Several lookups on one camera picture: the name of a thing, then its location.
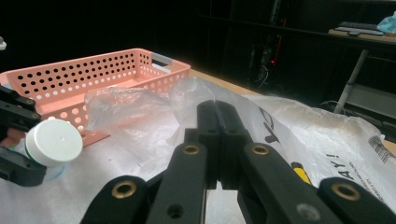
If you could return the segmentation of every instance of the bottle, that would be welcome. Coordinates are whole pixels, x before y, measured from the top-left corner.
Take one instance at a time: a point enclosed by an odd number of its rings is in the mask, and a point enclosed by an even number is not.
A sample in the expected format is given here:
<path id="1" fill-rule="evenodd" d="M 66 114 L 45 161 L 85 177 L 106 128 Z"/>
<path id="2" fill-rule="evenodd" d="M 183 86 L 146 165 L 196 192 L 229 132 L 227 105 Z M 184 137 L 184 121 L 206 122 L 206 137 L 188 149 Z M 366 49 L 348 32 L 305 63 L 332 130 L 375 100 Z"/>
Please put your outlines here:
<path id="1" fill-rule="evenodd" d="M 78 130 L 67 121 L 46 119 L 31 129 L 13 150 L 47 166 L 45 182 L 60 176 L 65 164 L 78 157 L 82 139 Z"/>
<path id="2" fill-rule="evenodd" d="M 387 36 L 396 36 L 396 11 L 393 16 L 386 17 L 376 27 L 378 30 L 384 32 Z"/>

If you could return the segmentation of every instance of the white bottle cap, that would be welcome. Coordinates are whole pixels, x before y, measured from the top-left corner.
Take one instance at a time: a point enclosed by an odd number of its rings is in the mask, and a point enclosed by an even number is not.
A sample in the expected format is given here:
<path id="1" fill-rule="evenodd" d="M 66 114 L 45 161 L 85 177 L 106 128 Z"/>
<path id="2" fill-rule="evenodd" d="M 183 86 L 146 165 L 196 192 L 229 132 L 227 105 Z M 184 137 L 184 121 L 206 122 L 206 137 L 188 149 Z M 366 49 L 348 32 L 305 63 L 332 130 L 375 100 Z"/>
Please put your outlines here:
<path id="1" fill-rule="evenodd" d="M 38 163 L 54 167 L 75 159 L 82 150 L 78 130 L 61 119 L 46 119 L 26 135 L 26 152 Z"/>

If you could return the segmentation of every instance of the pink plastic basket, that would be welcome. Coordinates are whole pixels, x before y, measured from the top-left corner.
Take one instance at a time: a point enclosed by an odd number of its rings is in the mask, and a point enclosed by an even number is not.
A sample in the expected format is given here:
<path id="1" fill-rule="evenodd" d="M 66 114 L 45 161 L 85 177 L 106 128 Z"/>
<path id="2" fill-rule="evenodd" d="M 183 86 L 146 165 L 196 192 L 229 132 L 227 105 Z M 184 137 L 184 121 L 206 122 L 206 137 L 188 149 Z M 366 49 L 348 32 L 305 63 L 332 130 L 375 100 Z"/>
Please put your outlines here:
<path id="1" fill-rule="evenodd" d="M 188 64 L 160 54 L 127 49 L 8 71 L 0 74 L 0 83 L 9 84 L 20 95 L 35 100 L 42 119 L 70 121 L 87 146 L 107 137 L 84 130 L 88 122 L 84 104 L 87 90 L 118 86 L 165 92 L 180 78 L 187 77 L 189 71 Z"/>

